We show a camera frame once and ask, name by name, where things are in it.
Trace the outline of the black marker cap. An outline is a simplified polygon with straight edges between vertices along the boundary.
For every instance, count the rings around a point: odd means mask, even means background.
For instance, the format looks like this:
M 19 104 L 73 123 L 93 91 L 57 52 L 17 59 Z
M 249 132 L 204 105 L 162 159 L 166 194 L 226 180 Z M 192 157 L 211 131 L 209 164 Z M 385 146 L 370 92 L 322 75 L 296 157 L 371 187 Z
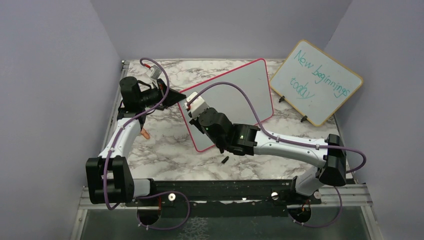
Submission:
M 222 164 L 225 164 L 227 161 L 229 160 L 229 156 L 226 156 L 222 161 L 221 161 L 221 163 Z

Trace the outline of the red framed whiteboard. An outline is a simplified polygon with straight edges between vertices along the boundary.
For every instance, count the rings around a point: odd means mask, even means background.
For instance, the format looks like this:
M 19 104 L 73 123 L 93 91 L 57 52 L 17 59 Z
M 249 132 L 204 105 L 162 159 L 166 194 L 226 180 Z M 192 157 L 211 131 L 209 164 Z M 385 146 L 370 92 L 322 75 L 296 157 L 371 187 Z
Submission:
M 193 92 L 198 93 L 205 87 L 217 82 L 228 82 L 241 88 L 248 96 L 257 116 L 262 122 L 273 116 L 274 106 L 265 59 L 258 58 L 233 68 L 218 76 L 183 89 L 181 93 L 188 97 Z M 204 92 L 201 97 L 217 112 L 224 113 L 233 124 L 254 125 L 257 123 L 244 96 L 232 86 L 224 84 L 214 86 Z M 214 147 L 213 142 L 205 134 L 202 134 L 194 125 L 189 123 L 190 119 L 185 108 L 185 101 L 180 101 L 178 106 L 195 150 L 201 153 Z

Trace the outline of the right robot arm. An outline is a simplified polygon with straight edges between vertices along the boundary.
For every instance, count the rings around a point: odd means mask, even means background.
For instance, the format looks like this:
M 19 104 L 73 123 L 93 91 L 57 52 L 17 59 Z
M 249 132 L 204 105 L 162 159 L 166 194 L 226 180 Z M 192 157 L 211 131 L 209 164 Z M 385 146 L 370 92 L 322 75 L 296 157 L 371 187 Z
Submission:
M 324 185 L 345 186 L 346 154 L 340 148 L 341 138 L 329 134 L 327 138 L 306 139 L 290 137 L 283 141 L 280 135 L 256 125 L 232 123 L 224 113 L 213 107 L 203 111 L 188 109 L 189 123 L 215 144 L 221 153 L 237 156 L 267 155 L 293 159 L 312 165 L 312 168 L 292 181 L 289 199 L 300 204 Z

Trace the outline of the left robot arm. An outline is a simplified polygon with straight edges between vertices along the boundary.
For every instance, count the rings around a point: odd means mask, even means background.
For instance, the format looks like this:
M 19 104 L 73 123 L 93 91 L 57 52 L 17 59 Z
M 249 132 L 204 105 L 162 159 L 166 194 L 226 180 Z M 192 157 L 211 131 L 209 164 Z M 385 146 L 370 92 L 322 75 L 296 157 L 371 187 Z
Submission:
M 148 108 L 171 107 L 186 95 L 169 88 L 162 79 L 157 86 L 140 89 L 141 80 L 128 76 L 120 80 L 123 106 L 118 108 L 117 126 L 102 152 L 85 164 L 89 199 L 93 204 L 129 203 L 135 196 L 135 183 L 127 162 L 136 137 L 141 132 Z

